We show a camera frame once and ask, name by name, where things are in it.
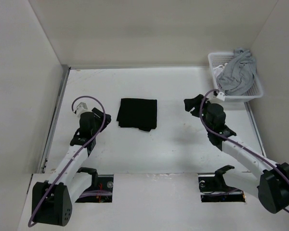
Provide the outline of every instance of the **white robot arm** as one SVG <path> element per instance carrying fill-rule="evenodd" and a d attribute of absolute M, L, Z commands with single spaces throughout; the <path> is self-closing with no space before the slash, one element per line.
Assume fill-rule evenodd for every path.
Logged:
<path fill-rule="evenodd" d="M 213 100 L 203 95 L 193 99 L 185 99 L 185 110 L 200 118 L 208 132 L 210 142 L 218 149 L 231 155 L 250 173 L 234 170 L 233 166 L 225 166 L 215 172 L 215 188 L 236 188 L 257 197 L 261 204 L 271 213 L 277 213 L 289 206 L 289 164 L 278 164 L 261 154 L 257 154 L 225 125 L 226 114 L 217 103 L 223 101 L 224 94 L 216 93 Z"/>
<path fill-rule="evenodd" d="M 48 180 L 37 182 L 32 189 L 32 216 L 35 223 L 65 226 L 71 217 L 73 204 L 89 187 L 97 183 L 96 169 L 81 167 L 96 145 L 95 136 L 111 121 L 111 116 L 85 103 L 77 106 L 79 129 L 58 168 Z"/>

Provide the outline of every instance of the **white floor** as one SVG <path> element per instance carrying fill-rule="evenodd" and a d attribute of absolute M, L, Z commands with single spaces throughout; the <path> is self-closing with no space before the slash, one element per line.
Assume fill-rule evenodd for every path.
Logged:
<path fill-rule="evenodd" d="M 208 68 L 139 68 L 72 70 L 55 129 L 46 173 L 56 169 L 65 156 L 79 119 L 71 112 L 72 101 L 81 95 L 99 99 L 112 115 L 110 125 L 97 137 L 86 167 L 99 174 L 204 173 L 225 165 L 246 171 L 235 159 L 211 145 L 198 118 L 184 110 L 185 98 L 212 89 Z M 158 127 L 149 133 L 120 128 L 117 114 L 121 98 L 158 100 Z M 91 109 L 93 100 L 83 100 Z M 243 103 L 226 104 L 227 125 L 256 151 L 260 151 Z"/>
<path fill-rule="evenodd" d="M 48 177 L 34 175 L 19 231 L 289 231 L 289 214 L 248 194 L 246 203 L 201 203 L 197 174 L 115 174 L 112 203 L 75 204 L 64 228 L 28 228 L 32 187 Z"/>

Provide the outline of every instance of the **black towel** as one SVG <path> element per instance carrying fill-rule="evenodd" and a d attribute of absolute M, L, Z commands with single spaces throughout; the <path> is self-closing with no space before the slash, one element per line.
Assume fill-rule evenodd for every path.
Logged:
<path fill-rule="evenodd" d="M 121 128 L 139 128 L 150 131 L 157 127 L 158 101 L 145 99 L 121 99 L 117 121 Z"/>

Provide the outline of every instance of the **gray towel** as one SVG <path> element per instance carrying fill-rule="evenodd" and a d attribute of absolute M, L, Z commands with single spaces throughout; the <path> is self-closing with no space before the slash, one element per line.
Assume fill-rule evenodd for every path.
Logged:
<path fill-rule="evenodd" d="M 256 59 L 249 50 L 236 48 L 233 60 L 220 73 L 216 81 L 226 95 L 243 95 L 253 85 L 256 78 Z"/>

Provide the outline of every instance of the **white basket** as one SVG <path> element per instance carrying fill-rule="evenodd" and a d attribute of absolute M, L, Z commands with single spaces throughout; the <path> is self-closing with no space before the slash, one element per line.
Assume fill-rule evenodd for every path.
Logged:
<path fill-rule="evenodd" d="M 213 77 L 214 88 L 219 88 L 219 87 L 217 85 L 216 78 L 214 76 L 213 68 L 230 62 L 233 59 L 233 57 L 234 57 L 233 52 L 215 52 L 215 53 L 210 53 L 208 55 L 210 70 L 211 70 L 211 74 Z M 262 96 L 263 96 L 263 90 L 262 90 L 260 81 L 256 77 L 254 84 L 245 93 L 245 95 L 226 96 L 225 101 L 226 102 L 248 102 L 248 101 L 255 99 L 255 98 L 261 98 Z"/>

